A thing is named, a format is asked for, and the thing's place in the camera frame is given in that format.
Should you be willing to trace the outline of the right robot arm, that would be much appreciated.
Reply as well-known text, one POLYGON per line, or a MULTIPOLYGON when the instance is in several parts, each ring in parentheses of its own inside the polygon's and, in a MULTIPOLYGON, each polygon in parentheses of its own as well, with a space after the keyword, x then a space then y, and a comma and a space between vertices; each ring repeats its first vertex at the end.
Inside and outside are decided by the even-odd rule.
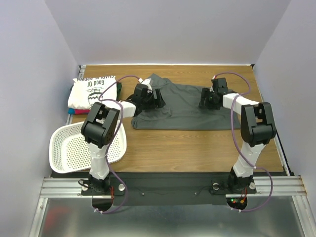
POLYGON ((211 81, 211 88, 202 89, 199 107, 212 110, 230 109, 231 128, 234 127, 234 114, 240 115, 242 147, 238 147, 235 133, 232 132, 239 156, 227 180, 228 189, 238 193, 250 187, 253 171, 258 168, 256 162, 260 153, 276 136, 272 107, 268 102, 256 102, 228 89, 225 78, 213 77, 211 81))

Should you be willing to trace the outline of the grey t shirt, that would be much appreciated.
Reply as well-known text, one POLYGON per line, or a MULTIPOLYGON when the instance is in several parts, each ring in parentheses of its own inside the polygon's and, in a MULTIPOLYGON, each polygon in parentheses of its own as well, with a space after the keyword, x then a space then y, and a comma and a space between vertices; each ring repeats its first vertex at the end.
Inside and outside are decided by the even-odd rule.
POLYGON ((152 89, 159 89, 165 106, 142 111, 131 125, 138 130, 231 130, 231 110, 200 108, 203 87, 173 83, 156 74, 149 77, 152 89))

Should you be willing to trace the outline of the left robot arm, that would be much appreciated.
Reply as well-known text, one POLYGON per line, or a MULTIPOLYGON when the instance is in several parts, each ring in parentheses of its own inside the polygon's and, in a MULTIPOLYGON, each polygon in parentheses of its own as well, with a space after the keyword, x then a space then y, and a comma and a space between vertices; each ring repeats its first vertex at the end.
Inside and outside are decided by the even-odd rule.
POLYGON ((139 83, 126 100, 102 99, 93 104, 82 127, 81 134, 90 151, 91 168, 88 183, 81 185, 106 194, 110 189, 108 151, 118 133, 123 118, 133 118, 142 111, 165 106, 161 91, 148 84, 139 83))

